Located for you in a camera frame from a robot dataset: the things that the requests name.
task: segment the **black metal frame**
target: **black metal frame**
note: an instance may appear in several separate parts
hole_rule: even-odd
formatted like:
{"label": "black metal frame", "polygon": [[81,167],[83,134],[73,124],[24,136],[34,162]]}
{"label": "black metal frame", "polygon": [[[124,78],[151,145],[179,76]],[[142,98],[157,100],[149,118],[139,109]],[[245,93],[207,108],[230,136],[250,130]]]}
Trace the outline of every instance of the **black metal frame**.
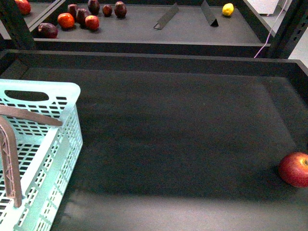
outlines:
{"label": "black metal frame", "polygon": [[289,58],[307,27],[308,1],[293,0],[266,57]]}
{"label": "black metal frame", "polygon": [[17,49],[32,50],[35,48],[34,39],[15,1],[0,1],[0,20]]}

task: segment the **dark red fruit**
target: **dark red fruit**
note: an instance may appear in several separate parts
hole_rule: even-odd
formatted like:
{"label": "dark red fruit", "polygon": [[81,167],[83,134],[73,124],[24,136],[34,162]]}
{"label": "dark red fruit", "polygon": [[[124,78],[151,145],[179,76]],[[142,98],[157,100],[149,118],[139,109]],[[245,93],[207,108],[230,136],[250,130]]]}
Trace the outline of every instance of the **dark red fruit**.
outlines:
{"label": "dark red fruit", "polygon": [[88,17],[90,13],[84,9],[84,8],[79,8],[77,10],[76,14],[76,21],[81,25],[81,26],[86,26],[86,17]]}
{"label": "dark red fruit", "polygon": [[105,17],[110,17],[112,14],[112,7],[111,5],[104,5],[103,7],[103,14]]}
{"label": "dark red fruit", "polygon": [[100,12],[100,3],[98,0],[89,0],[88,1],[88,9],[93,15],[98,15]]}
{"label": "dark red fruit", "polygon": [[75,21],[76,21],[76,14],[77,14],[78,8],[79,7],[76,4],[70,4],[67,6],[67,12],[70,13],[74,17]]}
{"label": "dark red fruit", "polygon": [[45,38],[56,39],[58,36],[58,29],[51,23],[41,23],[38,26],[38,32]]}
{"label": "dark red fruit", "polygon": [[118,18],[124,18],[127,13],[126,5],[122,1],[117,1],[115,3],[115,15]]}
{"label": "dark red fruit", "polygon": [[86,27],[90,30],[97,30],[100,27],[100,20],[97,16],[86,17]]}

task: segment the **red apple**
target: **red apple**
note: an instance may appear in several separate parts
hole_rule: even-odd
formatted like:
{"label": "red apple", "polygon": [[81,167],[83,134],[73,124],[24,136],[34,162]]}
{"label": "red apple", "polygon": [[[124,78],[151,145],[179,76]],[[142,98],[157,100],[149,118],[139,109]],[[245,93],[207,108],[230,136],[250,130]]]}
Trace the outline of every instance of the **red apple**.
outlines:
{"label": "red apple", "polygon": [[110,17],[112,14],[112,7],[111,5],[104,5],[103,7],[103,14],[105,17]]}
{"label": "red apple", "polygon": [[31,5],[27,0],[15,0],[15,2],[22,15],[27,15],[31,12]]}
{"label": "red apple", "polygon": [[86,27],[90,30],[97,30],[100,27],[100,20],[97,16],[90,15],[86,17]]}
{"label": "red apple", "polygon": [[285,156],[278,166],[281,178],[298,188],[308,187],[308,155],[301,152]]}
{"label": "red apple", "polygon": [[77,14],[78,6],[76,4],[70,4],[67,6],[67,12],[70,13],[75,21],[76,21],[76,14]]}

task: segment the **black shelf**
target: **black shelf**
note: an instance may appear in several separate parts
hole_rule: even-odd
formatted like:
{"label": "black shelf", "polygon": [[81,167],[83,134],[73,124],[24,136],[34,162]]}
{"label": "black shelf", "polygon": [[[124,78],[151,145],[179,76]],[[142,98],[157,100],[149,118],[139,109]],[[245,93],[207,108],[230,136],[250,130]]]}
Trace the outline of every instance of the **black shelf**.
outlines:
{"label": "black shelf", "polygon": [[270,28],[246,0],[238,2],[231,18],[222,16],[220,3],[215,6],[210,4],[219,27],[208,24],[201,4],[186,3],[178,4],[179,12],[164,29],[156,30],[153,26],[171,5],[131,4],[123,20],[116,19],[114,14],[105,18],[100,13],[101,26],[96,32],[81,29],[76,23],[75,29],[70,31],[62,31],[58,26],[58,39],[41,38],[37,32],[39,24],[49,22],[57,25],[57,16],[66,12],[67,5],[71,3],[61,1],[30,31],[39,50],[253,57],[263,46]]}
{"label": "black shelf", "polygon": [[307,230],[308,190],[277,173],[286,154],[307,151],[308,70],[300,61],[5,56],[25,66],[6,77],[81,87],[84,145],[53,231]]}

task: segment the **basket handle hole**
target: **basket handle hole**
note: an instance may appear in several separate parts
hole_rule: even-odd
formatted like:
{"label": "basket handle hole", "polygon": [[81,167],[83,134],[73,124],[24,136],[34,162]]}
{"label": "basket handle hole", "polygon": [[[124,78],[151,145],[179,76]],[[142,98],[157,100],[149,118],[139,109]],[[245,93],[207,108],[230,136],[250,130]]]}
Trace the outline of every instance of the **basket handle hole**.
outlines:
{"label": "basket handle hole", "polygon": [[5,95],[15,99],[24,101],[47,101],[49,96],[44,92],[38,91],[23,91],[23,90],[5,90]]}

